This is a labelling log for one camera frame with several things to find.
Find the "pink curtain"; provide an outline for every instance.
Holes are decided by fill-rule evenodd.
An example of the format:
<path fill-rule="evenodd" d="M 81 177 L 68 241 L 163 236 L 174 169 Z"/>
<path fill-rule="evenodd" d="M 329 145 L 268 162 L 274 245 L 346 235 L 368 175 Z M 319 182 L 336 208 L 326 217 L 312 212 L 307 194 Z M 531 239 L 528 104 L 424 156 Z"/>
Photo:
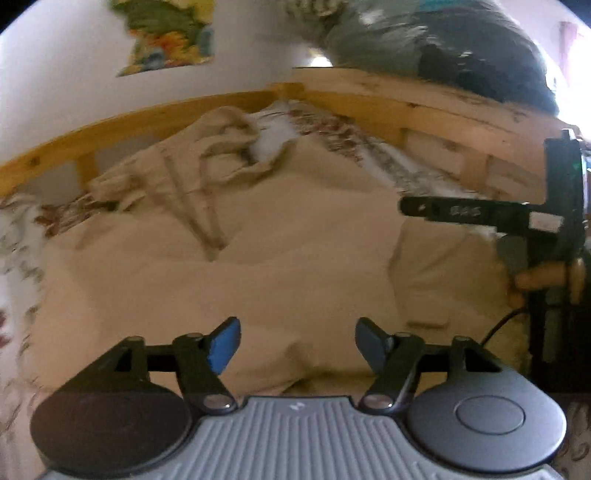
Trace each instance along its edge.
<path fill-rule="evenodd" d="M 577 25 L 571 22 L 560 22 L 560 70 L 569 84 L 569 54 L 578 35 Z"/>

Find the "gray ribbed plate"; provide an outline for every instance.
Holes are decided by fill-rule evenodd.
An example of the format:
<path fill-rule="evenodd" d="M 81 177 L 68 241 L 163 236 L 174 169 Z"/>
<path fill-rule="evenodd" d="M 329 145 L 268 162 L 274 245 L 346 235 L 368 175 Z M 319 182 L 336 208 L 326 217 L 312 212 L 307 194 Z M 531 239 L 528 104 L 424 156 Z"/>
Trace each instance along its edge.
<path fill-rule="evenodd" d="M 56 472 L 44 480 L 66 480 Z M 348 398 L 253 397 L 138 480 L 448 480 L 484 478 L 449 470 L 417 452 L 388 417 L 363 414 Z M 560 480 L 548 466 L 515 475 Z"/>

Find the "black bracket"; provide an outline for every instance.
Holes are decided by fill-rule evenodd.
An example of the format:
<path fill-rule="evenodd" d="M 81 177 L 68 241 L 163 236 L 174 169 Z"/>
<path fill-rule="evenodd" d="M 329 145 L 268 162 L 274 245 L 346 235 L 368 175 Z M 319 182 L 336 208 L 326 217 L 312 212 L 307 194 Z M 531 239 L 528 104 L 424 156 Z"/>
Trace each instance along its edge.
<path fill-rule="evenodd" d="M 433 222 L 488 225 L 507 235 L 500 245 L 510 245 L 512 262 L 520 268 L 531 268 L 544 261 L 561 261 L 570 265 L 581 256 L 585 242 L 587 214 L 586 162 L 581 143 L 572 130 L 563 130 L 562 138 L 545 141 L 546 201 L 543 205 L 494 202 L 488 200 L 439 197 L 405 197 L 400 211 L 408 216 L 423 217 Z M 515 238 L 524 241 L 516 248 Z M 591 391 L 591 384 L 581 385 L 576 371 L 588 368 L 591 351 L 587 339 L 573 335 L 573 309 L 568 288 L 554 288 L 530 293 L 531 376 L 546 391 Z M 573 351 L 583 352 L 574 358 Z"/>

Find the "white wall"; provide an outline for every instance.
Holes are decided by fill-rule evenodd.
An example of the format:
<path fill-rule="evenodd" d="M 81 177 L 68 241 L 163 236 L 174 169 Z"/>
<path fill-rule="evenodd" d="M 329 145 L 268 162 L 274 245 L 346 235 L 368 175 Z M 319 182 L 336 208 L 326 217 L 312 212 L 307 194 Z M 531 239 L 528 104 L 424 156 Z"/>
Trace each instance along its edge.
<path fill-rule="evenodd" d="M 107 4 L 39 0 L 0 34 L 0 163 L 120 113 L 262 89 L 307 61 L 275 0 L 217 0 L 213 62 L 117 77 L 134 41 Z"/>
<path fill-rule="evenodd" d="M 499 0 L 507 13 L 560 64 L 560 22 L 572 22 L 591 35 L 589 27 L 558 0 Z"/>

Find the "beige blanket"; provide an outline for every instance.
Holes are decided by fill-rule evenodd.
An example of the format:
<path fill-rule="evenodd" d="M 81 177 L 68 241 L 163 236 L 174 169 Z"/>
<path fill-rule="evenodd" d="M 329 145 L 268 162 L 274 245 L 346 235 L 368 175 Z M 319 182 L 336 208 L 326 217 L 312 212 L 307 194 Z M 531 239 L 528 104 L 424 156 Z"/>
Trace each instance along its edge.
<path fill-rule="evenodd" d="M 168 343 L 237 316 L 242 346 L 222 376 L 235 395 L 359 394 L 371 381 L 359 317 L 447 343 L 480 339 L 507 313 L 483 236 L 403 217 L 396 192 L 312 137 L 248 166 L 241 152 L 256 136 L 241 112 L 212 111 L 92 184 L 134 208 L 46 248 L 32 334 L 43 384 L 58 387 L 126 336 Z M 493 346 L 515 365 L 524 341 L 515 323 Z"/>

